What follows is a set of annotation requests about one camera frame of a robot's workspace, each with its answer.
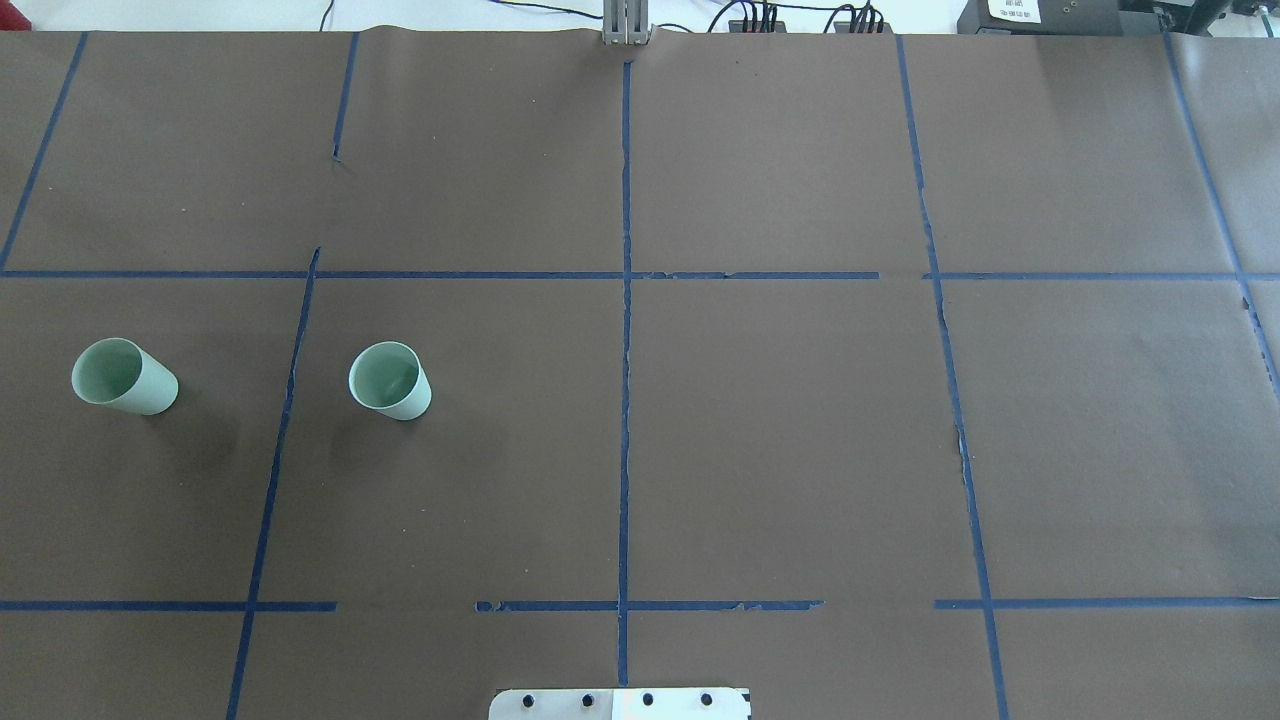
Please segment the light green cup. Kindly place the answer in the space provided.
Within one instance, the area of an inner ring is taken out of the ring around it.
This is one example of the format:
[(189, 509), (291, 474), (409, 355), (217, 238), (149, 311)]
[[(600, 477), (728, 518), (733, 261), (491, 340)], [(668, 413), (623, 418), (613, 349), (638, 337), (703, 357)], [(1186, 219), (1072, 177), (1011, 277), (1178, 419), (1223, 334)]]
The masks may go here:
[(127, 338), (104, 338), (77, 357), (70, 386), (86, 404), (151, 416), (166, 411), (179, 393), (173, 372)]
[(362, 407), (397, 421), (425, 414), (433, 389), (419, 355), (398, 341), (383, 341), (361, 351), (349, 365), (349, 393)]

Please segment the brown paper table cover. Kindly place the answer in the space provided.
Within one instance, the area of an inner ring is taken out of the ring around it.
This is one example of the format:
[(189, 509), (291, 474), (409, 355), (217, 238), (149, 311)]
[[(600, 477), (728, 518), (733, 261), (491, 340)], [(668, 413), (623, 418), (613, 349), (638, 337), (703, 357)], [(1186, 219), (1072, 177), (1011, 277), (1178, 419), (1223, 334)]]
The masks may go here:
[(672, 685), (1277, 716), (1276, 41), (3, 36), (5, 719)]

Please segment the black power strip left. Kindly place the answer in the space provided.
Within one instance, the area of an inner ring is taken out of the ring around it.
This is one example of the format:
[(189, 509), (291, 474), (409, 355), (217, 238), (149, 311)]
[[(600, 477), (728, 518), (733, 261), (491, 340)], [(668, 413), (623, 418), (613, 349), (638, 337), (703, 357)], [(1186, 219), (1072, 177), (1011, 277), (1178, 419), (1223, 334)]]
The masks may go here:
[(728, 20), (727, 26), (730, 33), (769, 35), (787, 32), (786, 23), (781, 20), (774, 12), (768, 12), (764, 15), (748, 15), (742, 19)]

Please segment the black power strip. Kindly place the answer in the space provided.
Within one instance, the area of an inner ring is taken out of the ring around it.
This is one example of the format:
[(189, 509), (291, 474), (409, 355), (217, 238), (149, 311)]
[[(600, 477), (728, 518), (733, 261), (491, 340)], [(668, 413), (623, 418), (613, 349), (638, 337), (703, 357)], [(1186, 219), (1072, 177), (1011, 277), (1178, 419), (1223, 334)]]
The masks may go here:
[(769, 35), (787, 32), (786, 23), (781, 20), (774, 12), (768, 12), (764, 15), (748, 15), (742, 19), (728, 20), (727, 26), (730, 33)]
[(829, 28), (836, 35), (883, 35), (892, 32), (883, 14), (874, 9), (860, 14), (850, 13), (847, 19), (840, 17), (832, 20)]

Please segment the black power strip right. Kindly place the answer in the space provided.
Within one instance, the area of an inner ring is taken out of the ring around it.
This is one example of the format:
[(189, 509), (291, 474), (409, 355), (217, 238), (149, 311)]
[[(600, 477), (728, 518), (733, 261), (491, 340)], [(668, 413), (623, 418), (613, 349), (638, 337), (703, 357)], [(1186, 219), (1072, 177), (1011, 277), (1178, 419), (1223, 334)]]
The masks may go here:
[(850, 13), (847, 19), (840, 17), (832, 20), (829, 28), (836, 35), (883, 35), (892, 32), (883, 14), (874, 9), (860, 14)]

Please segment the black equipment box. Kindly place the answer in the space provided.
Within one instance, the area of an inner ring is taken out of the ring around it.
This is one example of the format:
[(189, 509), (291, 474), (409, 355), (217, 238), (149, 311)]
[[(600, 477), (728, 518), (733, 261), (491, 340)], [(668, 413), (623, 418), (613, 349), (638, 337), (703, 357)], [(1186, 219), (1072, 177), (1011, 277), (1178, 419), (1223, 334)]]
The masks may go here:
[(1176, 14), (1153, 1), (968, 1), (957, 35), (1142, 36), (1172, 29)]

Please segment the aluminium frame post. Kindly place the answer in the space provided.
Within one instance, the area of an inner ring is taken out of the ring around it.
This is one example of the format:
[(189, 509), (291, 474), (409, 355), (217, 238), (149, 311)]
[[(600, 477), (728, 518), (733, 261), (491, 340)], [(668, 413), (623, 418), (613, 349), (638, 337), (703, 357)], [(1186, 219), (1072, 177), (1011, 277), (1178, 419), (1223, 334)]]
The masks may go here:
[(605, 0), (602, 5), (602, 40), (607, 46), (646, 45), (653, 24), (648, 0)]

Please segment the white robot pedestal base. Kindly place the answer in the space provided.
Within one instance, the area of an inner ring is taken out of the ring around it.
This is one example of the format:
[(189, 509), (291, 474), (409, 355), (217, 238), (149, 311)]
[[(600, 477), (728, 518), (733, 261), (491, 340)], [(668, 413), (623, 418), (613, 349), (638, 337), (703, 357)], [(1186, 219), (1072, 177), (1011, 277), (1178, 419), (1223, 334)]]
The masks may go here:
[(732, 687), (508, 689), (489, 719), (751, 719), (746, 689)]

